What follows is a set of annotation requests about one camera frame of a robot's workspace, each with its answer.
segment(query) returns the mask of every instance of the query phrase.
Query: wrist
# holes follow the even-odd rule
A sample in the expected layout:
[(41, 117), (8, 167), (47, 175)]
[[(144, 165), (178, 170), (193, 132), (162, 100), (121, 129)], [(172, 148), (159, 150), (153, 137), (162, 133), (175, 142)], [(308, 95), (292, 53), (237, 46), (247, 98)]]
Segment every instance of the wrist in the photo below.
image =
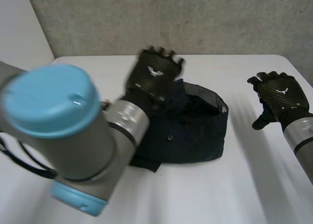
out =
[(313, 117), (312, 113), (309, 113), (306, 109), (303, 108), (294, 108), (289, 109), (286, 112), (284, 112), (279, 117), (279, 122), (281, 123), (282, 130), (285, 131), (286, 127), (291, 124), (292, 122), (306, 118), (306, 117)]

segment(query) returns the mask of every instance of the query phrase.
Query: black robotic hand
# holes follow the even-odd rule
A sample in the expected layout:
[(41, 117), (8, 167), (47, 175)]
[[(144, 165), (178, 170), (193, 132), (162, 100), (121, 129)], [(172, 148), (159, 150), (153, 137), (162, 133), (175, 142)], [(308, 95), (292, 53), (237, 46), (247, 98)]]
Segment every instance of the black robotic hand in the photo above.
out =
[(268, 74), (260, 72), (257, 77), (253, 76), (247, 81), (253, 84), (263, 104), (263, 113), (252, 124), (255, 130), (264, 128), (270, 122), (280, 122), (284, 130), (289, 123), (312, 116), (308, 100), (293, 76), (285, 73), (278, 75), (272, 71)]
[(153, 47), (143, 50), (138, 57), (127, 82), (126, 90), (141, 90), (154, 101), (164, 102), (172, 92), (174, 79), (180, 74), (183, 58), (173, 60), (174, 51), (164, 55), (164, 48), (155, 51)]

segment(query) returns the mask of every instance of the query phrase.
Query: white table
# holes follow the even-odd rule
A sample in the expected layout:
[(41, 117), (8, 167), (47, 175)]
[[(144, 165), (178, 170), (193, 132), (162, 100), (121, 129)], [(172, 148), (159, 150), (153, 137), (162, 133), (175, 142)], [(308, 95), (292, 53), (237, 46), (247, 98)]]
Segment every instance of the white table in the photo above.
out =
[[(262, 105), (246, 80), (260, 71), (286, 72), (298, 80), (311, 106), (312, 87), (287, 59), (277, 55), (182, 57), (186, 59), (184, 80), (217, 92), (230, 108), (220, 159), (163, 164), (156, 173), (128, 167), (110, 204), (98, 218), (93, 218), (52, 199), (48, 194), (50, 181), (0, 156), (0, 214), (6, 220), (1, 223), (313, 223), (313, 185), (285, 141), (280, 124), (270, 124), (262, 131), (252, 129)], [(114, 100), (123, 92), (134, 59), (135, 56), (61, 57), (54, 63), (83, 68), (102, 99)]]

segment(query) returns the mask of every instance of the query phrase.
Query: dark blue fabric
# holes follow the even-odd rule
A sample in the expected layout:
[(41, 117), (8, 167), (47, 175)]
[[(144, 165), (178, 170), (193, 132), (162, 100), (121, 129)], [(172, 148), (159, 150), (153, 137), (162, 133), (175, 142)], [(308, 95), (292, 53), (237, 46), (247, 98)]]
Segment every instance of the dark blue fabric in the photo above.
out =
[(194, 93), (186, 93), (183, 80), (176, 81), (172, 96), (165, 102), (165, 111), (151, 118), (131, 166), (155, 172), (163, 162), (196, 163), (222, 156), (228, 107), (216, 93), (188, 85), (194, 93), (205, 91), (209, 97), (216, 98), (219, 106), (211, 105)]

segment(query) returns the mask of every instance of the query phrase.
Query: white wall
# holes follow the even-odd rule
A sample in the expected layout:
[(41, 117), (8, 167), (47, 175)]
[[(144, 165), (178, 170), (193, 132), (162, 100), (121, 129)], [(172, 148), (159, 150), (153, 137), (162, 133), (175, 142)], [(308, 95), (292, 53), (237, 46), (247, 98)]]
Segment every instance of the white wall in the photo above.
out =
[(23, 69), (54, 60), (29, 0), (0, 0), (0, 60)]
[[(29, 0), (0, 0), (0, 60), (22, 69), (54, 60)], [(5, 140), (18, 157), (31, 163), (14, 138), (5, 136)], [(31, 174), (0, 153), (0, 223), (29, 223), (48, 195), (49, 186), (49, 180)]]

